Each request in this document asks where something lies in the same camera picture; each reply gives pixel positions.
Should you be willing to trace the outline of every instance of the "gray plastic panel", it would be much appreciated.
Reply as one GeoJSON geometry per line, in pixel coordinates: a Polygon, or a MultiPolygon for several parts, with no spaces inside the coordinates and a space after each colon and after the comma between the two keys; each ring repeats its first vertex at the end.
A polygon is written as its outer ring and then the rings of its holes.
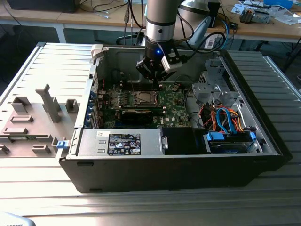
{"type": "Polygon", "coordinates": [[[60,45],[47,43],[38,47],[30,62],[22,71],[19,79],[0,106],[0,130],[2,133],[6,128],[26,128],[27,135],[51,135],[52,139],[47,141],[22,140],[22,137],[13,143],[1,140],[9,152],[1,155],[7,157],[54,157],[56,147],[51,144],[54,139],[62,140],[63,137],[71,139],[76,113],[68,114],[65,103],[68,99],[81,102],[84,88],[89,76],[90,66],[93,64],[90,55],[91,45],[60,45]],[[53,123],[49,113],[45,112],[42,98],[36,93],[36,89],[43,88],[48,84],[49,93],[56,97],[61,117],[59,123],[53,123]],[[21,116],[32,117],[32,121],[11,121],[13,116],[20,116],[14,111],[11,102],[15,97],[27,97],[31,105],[24,108],[27,113],[21,116]],[[47,145],[50,152],[33,152],[33,145],[47,145]]]}

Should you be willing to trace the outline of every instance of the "warning label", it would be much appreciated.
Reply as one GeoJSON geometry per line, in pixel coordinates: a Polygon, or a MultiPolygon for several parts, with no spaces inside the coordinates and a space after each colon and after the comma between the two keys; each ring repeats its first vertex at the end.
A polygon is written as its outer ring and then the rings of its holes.
{"type": "Polygon", "coordinates": [[[108,155],[141,155],[140,134],[110,134],[108,155]]]}

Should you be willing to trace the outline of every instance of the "metal table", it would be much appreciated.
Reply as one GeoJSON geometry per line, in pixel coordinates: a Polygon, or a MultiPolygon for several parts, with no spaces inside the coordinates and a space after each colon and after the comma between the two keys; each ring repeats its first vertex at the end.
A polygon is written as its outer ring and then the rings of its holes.
{"type": "MultiPolygon", "coordinates": [[[[45,56],[42,54],[76,52],[77,57],[89,61],[90,48],[91,45],[53,43],[36,47],[0,98],[1,122],[9,117],[10,96],[16,93],[28,72],[33,67],[49,67],[47,61],[37,60],[45,56]]],[[[67,61],[64,65],[72,66],[67,61]]],[[[88,76],[88,69],[83,71],[88,76]]],[[[49,82],[53,80],[47,73],[34,76],[49,82]]],[[[76,82],[72,80],[75,78],[70,76],[69,83],[76,82]]],[[[79,96],[73,97],[80,102],[79,96]]],[[[0,158],[0,210],[28,217],[38,226],[299,225],[300,147],[292,151],[294,158],[287,165],[276,172],[260,175],[246,187],[184,191],[82,194],[55,158],[0,158]]]]}

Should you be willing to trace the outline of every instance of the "blue release tab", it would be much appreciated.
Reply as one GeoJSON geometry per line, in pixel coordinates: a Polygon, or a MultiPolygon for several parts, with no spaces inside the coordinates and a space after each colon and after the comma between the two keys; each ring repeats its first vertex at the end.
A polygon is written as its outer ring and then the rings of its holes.
{"type": "Polygon", "coordinates": [[[88,108],[87,108],[87,112],[88,112],[88,113],[91,113],[92,111],[93,111],[93,108],[92,108],[92,107],[88,107],[88,108]]]}
{"type": "Polygon", "coordinates": [[[93,92],[93,91],[90,91],[90,95],[91,95],[92,97],[96,97],[96,94],[95,94],[95,92],[93,92]]]}
{"type": "Polygon", "coordinates": [[[251,132],[251,133],[250,133],[250,137],[251,137],[252,140],[255,140],[255,139],[256,139],[255,133],[254,133],[254,132],[251,132]]]}
{"type": "Polygon", "coordinates": [[[70,140],[59,141],[59,142],[57,142],[56,147],[62,148],[62,149],[68,149],[70,146],[69,143],[70,143],[70,140]]]}
{"type": "Polygon", "coordinates": [[[207,140],[211,141],[211,140],[225,140],[224,135],[222,133],[219,132],[209,132],[206,135],[207,140]]]}

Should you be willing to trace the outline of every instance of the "electronic device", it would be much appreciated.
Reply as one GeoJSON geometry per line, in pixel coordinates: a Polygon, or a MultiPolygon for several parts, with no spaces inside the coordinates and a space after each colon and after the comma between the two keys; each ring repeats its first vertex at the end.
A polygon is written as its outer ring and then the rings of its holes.
{"type": "Polygon", "coordinates": [[[270,20],[270,15],[263,9],[253,9],[248,6],[245,6],[243,12],[239,16],[240,22],[249,24],[251,22],[268,24],[270,20]]]}
{"type": "Polygon", "coordinates": [[[209,24],[210,28],[214,28],[216,17],[218,14],[218,10],[220,9],[221,3],[219,0],[209,0],[208,8],[209,8],[209,16],[211,17],[211,22],[209,24]]]}
{"type": "Polygon", "coordinates": [[[80,0],[8,0],[8,3],[12,9],[74,13],[80,0]]]}
{"type": "MultiPolygon", "coordinates": [[[[99,58],[75,131],[57,146],[57,159],[79,191],[245,186],[291,159],[283,141],[287,138],[275,128],[279,120],[262,102],[275,94],[256,87],[269,87],[272,77],[279,85],[284,80],[273,70],[257,69],[252,62],[261,68],[272,65],[260,53],[224,51],[193,58],[174,76],[187,73],[199,82],[169,79],[154,89],[143,76],[131,78],[130,68],[116,69],[118,56],[130,54],[122,65],[132,65],[143,48],[93,49],[99,58]],[[199,75],[201,65],[206,69],[199,75]],[[269,81],[262,83],[265,77],[269,81]]],[[[271,104],[281,108],[283,103],[271,104]]]]}

